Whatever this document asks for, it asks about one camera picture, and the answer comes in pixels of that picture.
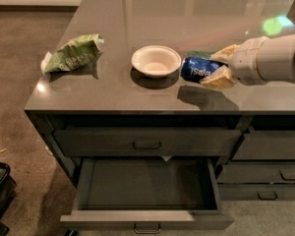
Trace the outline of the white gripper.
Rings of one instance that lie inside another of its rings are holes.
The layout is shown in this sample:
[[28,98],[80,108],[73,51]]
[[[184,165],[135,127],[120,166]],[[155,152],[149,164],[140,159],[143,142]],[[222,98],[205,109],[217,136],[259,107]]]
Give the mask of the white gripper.
[[235,86],[235,77],[246,86],[262,85],[265,80],[258,70],[258,54],[266,40],[266,36],[250,38],[240,46],[232,44],[213,53],[211,61],[229,63],[231,70],[223,65],[202,79],[201,84],[207,89],[229,89]]

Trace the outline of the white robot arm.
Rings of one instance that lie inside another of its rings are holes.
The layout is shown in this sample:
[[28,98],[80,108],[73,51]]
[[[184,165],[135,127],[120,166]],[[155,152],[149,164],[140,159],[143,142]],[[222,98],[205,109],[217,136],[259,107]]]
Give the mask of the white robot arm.
[[237,82],[246,86],[272,81],[295,83],[295,33],[276,38],[250,38],[215,52],[209,59],[222,66],[201,79],[201,84],[208,89],[228,89]]

